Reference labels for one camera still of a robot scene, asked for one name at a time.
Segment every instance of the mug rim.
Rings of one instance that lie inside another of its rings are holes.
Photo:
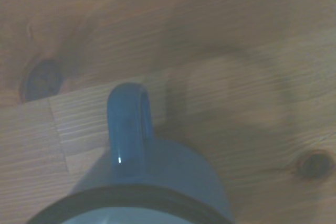
[[[85,212],[108,207],[138,207],[172,214],[194,224],[233,224],[214,208],[174,190],[151,185],[114,185],[67,196],[27,224],[62,224]]]

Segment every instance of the blue mug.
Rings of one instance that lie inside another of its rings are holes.
[[[155,139],[143,85],[112,90],[107,114],[111,152],[70,196],[28,224],[234,223],[220,178],[204,157]]]

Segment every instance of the wooden surface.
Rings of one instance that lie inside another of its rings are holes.
[[[94,12],[86,3],[100,0],[0,1],[1,224],[71,190],[107,149],[106,99],[129,80],[148,87],[157,135],[216,168],[238,223],[336,222],[336,175],[286,169],[336,152],[336,0],[115,0]],[[45,44],[26,33],[37,15]],[[70,30],[89,39],[54,56],[64,24],[88,25]],[[19,105],[36,57],[67,67],[63,94]]]

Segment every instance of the wooden table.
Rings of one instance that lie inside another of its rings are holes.
[[[124,81],[147,86],[158,136],[216,168],[238,223],[335,223],[335,175],[293,174],[304,153],[336,151],[335,0],[115,0],[90,14],[80,54],[56,56],[50,13],[61,27],[99,0],[0,1],[1,224],[65,196],[104,153]],[[37,15],[42,47],[26,33]],[[62,94],[21,104],[27,66],[50,56],[69,71]]]

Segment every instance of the mug handle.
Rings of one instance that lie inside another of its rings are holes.
[[[146,88],[138,83],[115,87],[108,98],[107,117],[114,172],[118,173],[117,176],[144,172],[147,153],[154,145]]]

